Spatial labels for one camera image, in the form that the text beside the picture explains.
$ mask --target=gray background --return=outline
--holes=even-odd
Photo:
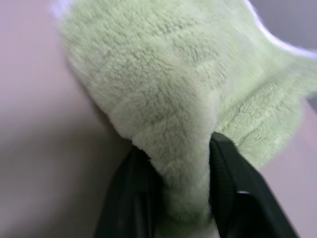
[[[268,30],[281,40],[317,49],[316,0],[251,0]],[[317,96],[310,99],[317,110]]]

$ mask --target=light green fur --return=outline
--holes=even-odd
[[[207,219],[213,131],[258,168],[317,90],[316,61],[269,42],[242,0],[78,0],[60,30],[91,97],[164,179],[158,237]]]

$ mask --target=fuzzy fleece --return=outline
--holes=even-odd
[[[93,100],[164,180],[157,237],[215,236],[213,131],[258,168],[317,91],[316,54],[272,40],[243,0],[77,0],[59,29]]]

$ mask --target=beige surface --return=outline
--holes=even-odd
[[[129,150],[68,72],[48,0],[0,1],[0,237],[89,238]],[[317,118],[263,169],[303,238],[317,237]]]

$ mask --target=green plush fabric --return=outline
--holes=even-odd
[[[248,7],[242,0],[77,0],[60,22],[78,78],[164,179],[157,237],[213,237],[213,131],[258,168],[294,133],[301,97],[317,90],[314,54],[270,42]]]

